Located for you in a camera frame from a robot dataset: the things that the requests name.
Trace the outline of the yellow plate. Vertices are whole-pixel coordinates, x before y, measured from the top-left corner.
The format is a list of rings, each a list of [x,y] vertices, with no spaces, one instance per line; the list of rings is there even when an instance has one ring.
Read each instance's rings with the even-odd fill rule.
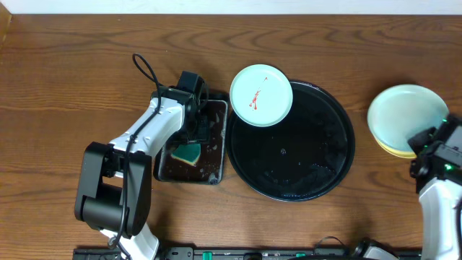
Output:
[[[384,143],[382,143],[378,139],[376,139],[375,141],[378,143],[378,145],[382,149],[384,149],[386,152],[388,152],[391,155],[394,155],[396,157],[405,158],[405,159],[414,159],[414,158],[417,157],[414,152],[407,152],[407,151],[401,151],[401,150],[394,149],[392,147],[389,147],[389,146],[385,145]]]

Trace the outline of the green yellow sponge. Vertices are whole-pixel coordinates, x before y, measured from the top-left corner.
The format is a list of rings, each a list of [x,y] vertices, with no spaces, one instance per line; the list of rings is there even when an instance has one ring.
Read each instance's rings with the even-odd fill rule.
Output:
[[[195,166],[201,156],[200,144],[181,144],[172,153],[171,157],[188,165]]]

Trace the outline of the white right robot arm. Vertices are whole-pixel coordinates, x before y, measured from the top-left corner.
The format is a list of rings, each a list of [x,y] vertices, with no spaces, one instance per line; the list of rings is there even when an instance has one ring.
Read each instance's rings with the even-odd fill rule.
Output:
[[[422,258],[460,259],[461,118],[450,114],[408,144],[416,154],[409,173],[423,212]]]

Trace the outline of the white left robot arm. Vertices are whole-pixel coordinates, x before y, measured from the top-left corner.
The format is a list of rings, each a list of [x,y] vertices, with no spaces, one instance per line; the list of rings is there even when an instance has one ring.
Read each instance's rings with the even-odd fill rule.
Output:
[[[148,109],[108,144],[92,142],[84,151],[74,214],[108,237],[122,259],[154,259],[159,247],[147,217],[151,207],[152,161],[171,140],[208,139],[200,111],[206,97],[184,91],[154,92]]]

